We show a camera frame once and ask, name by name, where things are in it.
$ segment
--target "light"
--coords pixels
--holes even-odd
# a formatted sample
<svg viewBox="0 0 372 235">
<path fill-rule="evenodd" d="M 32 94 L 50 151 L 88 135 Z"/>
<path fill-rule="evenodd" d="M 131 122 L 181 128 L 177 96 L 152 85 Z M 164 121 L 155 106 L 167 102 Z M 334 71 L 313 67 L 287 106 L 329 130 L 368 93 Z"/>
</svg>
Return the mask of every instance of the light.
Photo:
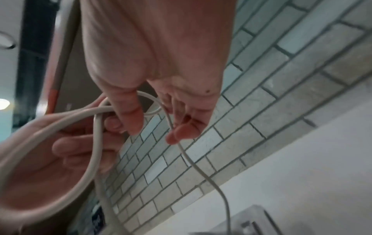
<svg viewBox="0 0 372 235">
<path fill-rule="evenodd" d="M 0 31 L 0 49 L 9 50 L 16 47 L 14 38 L 6 32 Z"/>
<path fill-rule="evenodd" d="M 6 109 L 10 105 L 9 100 L 7 99 L 0 99 L 0 110 Z"/>
</svg>

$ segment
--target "thin cable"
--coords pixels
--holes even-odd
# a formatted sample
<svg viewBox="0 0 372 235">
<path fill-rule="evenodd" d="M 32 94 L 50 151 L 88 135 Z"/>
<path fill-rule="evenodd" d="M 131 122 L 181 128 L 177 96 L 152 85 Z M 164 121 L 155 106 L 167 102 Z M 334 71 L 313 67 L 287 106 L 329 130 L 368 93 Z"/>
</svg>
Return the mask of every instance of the thin cable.
<svg viewBox="0 0 372 235">
<path fill-rule="evenodd" d="M 155 98 L 154 96 L 137 91 L 138 95 L 144 96 L 148 99 L 151 99 L 155 103 L 159 105 L 159 108 L 145 113 L 145 117 L 151 117 L 153 115 L 158 114 L 164 106 L 162 103 Z M 0 206 L 0 224 L 6 224 L 10 228 L 16 230 L 17 228 L 30 225 L 39 221 L 42 221 L 55 213 L 61 211 L 66 206 L 68 206 L 71 202 L 73 202 L 90 184 L 92 180 L 95 182 L 95 189 L 97 193 L 97 197 L 101 202 L 102 209 L 105 213 L 105 216 L 108 218 L 110 224 L 113 226 L 114 230 L 117 234 L 121 235 L 131 235 L 121 224 L 117 216 L 115 215 L 112 205 L 107 198 L 104 187 L 101 181 L 100 176 L 97 174 L 99 164 L 101 161 L 102 156 L 102 132 L 103 132 L 103 125 L 102 125 L 102 114 L 106 112 L 112 112 L 113 108 L 108 105 L 107 98 L 103 100 L 100 105 L 96 108 L 90 108 L 85 110 L 76 110 L 72 111 L 71 115 L 60 119 L 57 122 L 43 128 L 42 130 L 34 133 L 30 136 L 26 141 L 21 143 L 17 146 L 10 154 L 8 154 L 4 160 L 0 163 L 0 193 L 3 192 L 6 182 L 8 181 L 10 174 L 13 172 L 15 167 L 19 164 L 19 162 L 27 156 L 27 154 L 33 150 L 38 144 L 48 138 L 50 135 L 54 134 L 55 132 L 69 126 L 72 123 L 75 123 L 79 120 L 82 120 L 86 117 L 94 115 L 94 122 L 93 122 L 93 149 L 92 149 L 92 157 L 88 164 L 86 171 L 84 172 L 83 176 L 79 180 L 79 182 L 65 195 L 58 198 L 54 202 L 31 210 L 25 211 L 18 211 L 12 210 L 9 208 L 4 208 Z M 169 127 L 173 130 L 173 125 L 171 118 L 167 112 L 165 112 L 165 117 L 167 119 Z M 178 144 L 178 148 L 180 149 L 183 156 L 187 159 L 187 161 L 191 164 L 192 167 L 196 169 L 196 171 L 201 174 L 221 195 L 226 209 L 226 222 L 227 222 L 227 234 L 231 235 L 231 221 L 230 221 L 230 209 L 229 203 L 227 201 L 226 196 L 222 192 L 222 190 L 218 187 L 218 185 L 208 176 L 206 175 L 187 155 L 183 147 Z"/>
</svg>

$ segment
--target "human hand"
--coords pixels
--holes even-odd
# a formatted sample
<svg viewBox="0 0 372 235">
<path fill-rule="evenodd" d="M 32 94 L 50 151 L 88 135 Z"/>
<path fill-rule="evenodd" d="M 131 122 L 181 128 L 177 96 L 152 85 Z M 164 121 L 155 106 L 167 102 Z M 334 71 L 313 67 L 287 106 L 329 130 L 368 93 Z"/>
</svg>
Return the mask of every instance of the human hand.
<svg viewBox="0 0 372 235">
<path fill-rule="evenodd" d="M 220 95 L 235 1 L 84 0 L 81 9 L 87 68 L 117 123 L 141 130 L 136 90 L 147 80 L 174 114 L 167 142 L 198 137 Z"/>
<path fill-rule="evenodd" d="M 97 107 L 100 96 L 85 108 Z M 75 111 L 46 115 L 17 130 L 0 144 L 0 163 L 16 146 L 44 127 Z M 99 171 L 107 172 L 114 165 L 117 152 L 124 143 L 121 134 L 105 119 L 103 153 Z M 66 194 L 84 174 L 93 145 L 93 117 L 83 119 L 47 138 L 29 152 L 16 167 L 0 202 L 16 209 L 31 209 L 46 205 Z"/>
</svg>

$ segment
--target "white cord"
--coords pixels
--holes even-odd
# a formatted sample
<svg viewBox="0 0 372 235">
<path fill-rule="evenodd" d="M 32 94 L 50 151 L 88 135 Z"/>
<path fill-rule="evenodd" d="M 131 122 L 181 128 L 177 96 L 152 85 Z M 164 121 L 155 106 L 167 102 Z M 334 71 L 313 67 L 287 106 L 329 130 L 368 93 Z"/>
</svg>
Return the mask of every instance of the white cord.
<svg viewBox="0 0 372 235">
<path fill-rule="evenodd" d="M 144 93 L 142 91 L 137 91 L 138 95 L 144 96 L 159 105 L 159 108 L 155 111 L 145 113 L 145 117 L 151 117 L 159 113 L 162 109 L 164 109 L 162 103 L 155 98 L 154 96 Z M 75 123 L 79 120 L 87 118 L 89 116 L 95 116 L 93 122 L 93 149 L 92 149 L 92 157 L 88 164 L 88 167 L 79 180 L 79 182 L 65 195 L 58 198 L 54 202 L 31 210 L 25 211 L 17 211 L 5 207 L 0 206 L 0 224 L 8 225 L 10 228 L 19 228 L 24 225 L 31 225 L 36 222 L 40 222 L 55 213 L 61 211 L 70 203 L 72 203 L 84 190 L 85 188 L 94 180 L 95 188 L 97 197 L 101 202 L 101 206 L 105 216 L 109 219 L 111 225 L 114 228 L 114 231 L 119 235 L 130 235 L 130 233 L 123 227 L 120 223 L 119 219 L 116 217 L 112 205 L 107 198 L 104 187 L 102 184 L 102 180 L 100 176 L 97 174 L 101 155 L 102 155 L 102 132 L 103 132 L 103 120 L 102 114 L 107 112 L 112 112 L 113 109 L 111 106 L 107 106 L 109 104 L 107 98 L 104 99 L 100 105 L 96 108 L 90 108 L 81 110 L 78 112 L 72 112 L 70 116 L 62 118 L 61 120 L 43 128 L 42 130 L 34 133 L 30 138 L 28 138 L 24 143 L 17 146 L 9 155 L 7 155 L 3 162 L 0 165 L 0 194 L 4 190 L 6 182 L 9 179 L 12 171 L 15 167 L 19 164 L 19 162 L 27 156 L 27 154 L 33 150 L 38 144 L 42 141 L 47 139 L 49 136 L 54 134 L 55 132 L 69 126 L 72 123 Z M 167 112 L 165 112 L 165 117 L 167 119 L 168 125 L 171 129 L 173 129 L 173 125 L 171 122 L 171 118 Z M 218 185 L 208 176 L 206 175 L 186 154 L 183 147 L 178 144 L 178 147 L 183 154 L 183 156 L 187 159 L 187 161 L 218 191 L 218 193 L 222 196 L 222 199 L 225 203 L 226 208 L 226 221 L 227 221 L 227 234 L 231 234 L 231 222 L 230 222 L 230 210 L 229 204 L 227 202 L 226 196 L 218 187 Z"/>
</svg>

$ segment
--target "wire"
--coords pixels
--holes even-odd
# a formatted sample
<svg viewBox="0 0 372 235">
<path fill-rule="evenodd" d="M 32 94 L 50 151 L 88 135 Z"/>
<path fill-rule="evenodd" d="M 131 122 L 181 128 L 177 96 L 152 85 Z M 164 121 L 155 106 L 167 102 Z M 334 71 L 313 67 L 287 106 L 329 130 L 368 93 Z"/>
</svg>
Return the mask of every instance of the wire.
<svg viewBox="0 0 372 235">
<path fill-rule="evenodd" d="M 159 105 L 159 108 L 156 109 L 155 111 L 145 113 L 145 117 L 154 116 L 158 114 L 162 109 L 164 110 L 164 106 L 162 105 L 162 103 L 154 96 L 141 91 L 137 91 L 137 93 L 139 96 L 146 97 Z M 55 132 L 69 126 L 70 124 L 94 115 L 92 157 L 90 159 L 86 171 L 84 172 L 79 182 L 62 197 L 58 198 L 57 200 L 48 205 L 36 209 L 18 211 L 5 208 L 0 205 L 0 222 L 2 224 L 8 225 L 9 227 L 16 229 L 25 225 L 40 222 L 56 214 L 57 212 L 61 211 L 66 206 L 68 206 L 70 203 L 72 203 L 85 190 L 85 188 L 90 184 L 90 182 L 94 180 L 97 197 L 100 200 L 103 212 L 110 221 L 110 224 L 113 226 L 114 231 L 120 235 L 131 235 L 131 233 L 122 226 L 121 222 L 115 215 L 112 209 L 112 205 L 105 194 L 102 180 L 97 173 L 103 149 L 102 114 L 113 111 L 113 108 L 111 106 L 107 106 L 108 104 L 109 101 L 106 98 L 96 108 L 71 111 L 71 115 L 62 118 L 59 121 L 54 122 L 53 124 L 34 133 L 25 142 L 17 146 L 10 154 L 8 154 L 4 158 L 3 162 L 1 162 L 0 165 L 0 193 L 4 190 L 6 182 L 8 181 L 9 176 L 11 175 L 15 167 L 38 144 L 40 144 L 42 141 L 47 139 Z M 173 130 L 172 121 L 167 112 L 165 112 L 165 117 L 167 119 L 169 127 Z M 191 166 L 194 167 L 195 170 L 199 174 L 201 174 L 221 195 L 226 209 L 227 234 L 231 235 L 230 209 L 225 194 L 218 187 L 218 185 L 191 160 L 191 158 L 187 155 L 183 147 L 180 144 L 178 144 L 177 146 L 180 149 L 183 156 L 186 158 L 186 160 L 191 164 Z"/>
</svg>

